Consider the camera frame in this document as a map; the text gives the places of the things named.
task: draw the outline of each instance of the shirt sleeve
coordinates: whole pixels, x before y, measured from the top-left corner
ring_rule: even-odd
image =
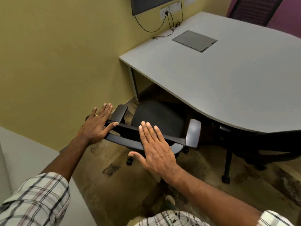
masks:
[[[293,226],[293,224],[278,213],[268,210],[261,214],[257,226]]]
[[[67,180],[44,173],[26,180],[0,206],[0,225],[58,225],[70,201]]]

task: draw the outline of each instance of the table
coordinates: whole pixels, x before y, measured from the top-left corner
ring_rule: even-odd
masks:
[[[173,38],[191,30],[217,39],[200,53]],[[222,124],[260,133],[301,129],[301,39],[198,13],[165,38],[120,56],[134,70]]]

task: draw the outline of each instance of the person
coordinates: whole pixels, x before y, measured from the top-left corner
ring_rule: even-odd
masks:
[[[0,207],[0,226],[5,225],[58,225],[68,208],[68,182],[90,144],[98,143],[118,122],[104,125],[113,106],[104,104],[100,111],[92,110],[87,121],[71,140],[67,149],[53,160],[40,175],[26,180]],[[139,160],[151,173],[162,177],[169,185],[185,195],[196,207],[220,226],[290,226],[286,218],[273,211],[258,209],[193,177],[177,165],[175,155],[164,140],[160,129],[144,121],[139,126],[144,158],[137,152],[129,156]],[[190,213],[168,210],[146,218],[136,225],[208,225]]]

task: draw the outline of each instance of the shirt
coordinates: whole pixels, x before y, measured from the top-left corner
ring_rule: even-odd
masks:
[[[27,179],[0,206],[0,226],[59,225],[70,202],[67,180],[57,173],[44,173]],[[145,218],[135,226],[209,226],[187,212],[169,210]],[[288,219],[265,211],[257,226],[293,226]]]

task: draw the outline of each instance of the wall switch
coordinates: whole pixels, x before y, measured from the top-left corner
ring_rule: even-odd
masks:
[[[181,1],[177,1],[169,6],[166,6],[162,9],[160,9],[160,18],[161,20],[164,20],[165,18],[165,13],[168,11],[170,13],[174,13],[174,12],[177,12],[177,11],[180,11],[181,10]]]
[[[192,5],[193,3],[195,3],[195,0],[185,0],[184,6],[189,6]]]

